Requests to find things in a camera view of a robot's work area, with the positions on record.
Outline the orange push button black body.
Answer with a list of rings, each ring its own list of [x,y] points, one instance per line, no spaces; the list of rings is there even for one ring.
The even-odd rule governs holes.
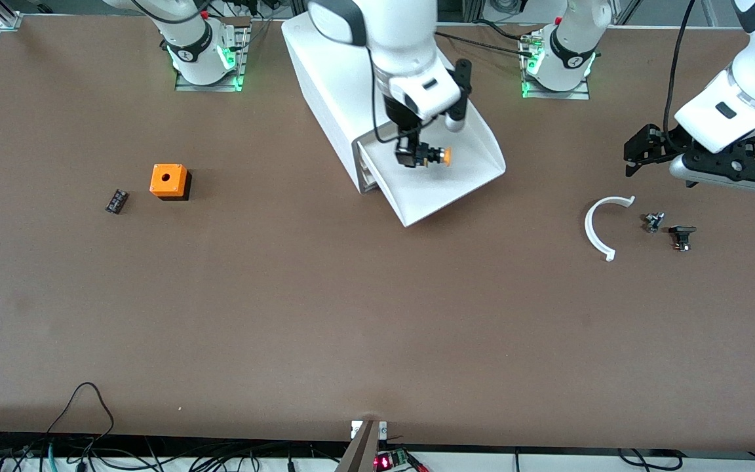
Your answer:
[[[441,164],[450,166],[452,163],[452,150],[449,147],[429,147],[426,143],[421,143],[423,155],[427,155],[431,159],[429,165]]]

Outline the white drawer cabinet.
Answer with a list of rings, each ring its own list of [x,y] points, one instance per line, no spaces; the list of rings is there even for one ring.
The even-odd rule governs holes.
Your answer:
[[[364,180],[357,143],[372,134],[381,144],[396,144],[397,128],[386,116],[383,95],[371,84],[364,48],[336,44],[309,21],[307,11],[282,25],[288,53],[303,98],[320,123],[359,192]]]

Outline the white semicircular clamp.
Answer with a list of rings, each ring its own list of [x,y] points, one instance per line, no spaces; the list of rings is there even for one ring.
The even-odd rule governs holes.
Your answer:
[[[602,253],[605,257],[606,262],[614,261],[616,258],[616,250],[614,248],[611,248],[610,246],[606,245],[605,242],[603,242],[599,236],[596,233],[595,225],[594,225],[594,216],[596,213],[596,210],[599,209],[600,206],[603,205],[617,205],[620,207],[631,207],[633,203],[635,203],[636,197],[620,197],[620,196],[609,196],[604,197],[602,199],[597,200],[588,210],[587,213],[585,213],[585,219],[584,219],[584,230],[585,230],[585,236],[587,236],[588,241],[590,244],[600,253]]]

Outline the orange box with hole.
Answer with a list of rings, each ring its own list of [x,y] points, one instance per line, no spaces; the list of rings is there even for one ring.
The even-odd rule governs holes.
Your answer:
[[[193,174],[185,165],[159,163],[153,165],[149,192],[162,201],[188,201],[192,182]]]

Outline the circuit board with red light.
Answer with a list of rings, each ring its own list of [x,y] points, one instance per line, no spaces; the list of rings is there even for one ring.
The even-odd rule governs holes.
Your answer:
[[[431,470],[406,449],[397,448],[375,456],[374,472],[431,472]]]

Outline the black T-shaped switch part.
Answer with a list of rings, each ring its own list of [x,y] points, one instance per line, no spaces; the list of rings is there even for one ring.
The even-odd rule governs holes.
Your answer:
[[[674,247],[680,252],[687,252],[690,250],[690,235],[696,230],[695,226],[672,226],[667,232],[672,235]]]

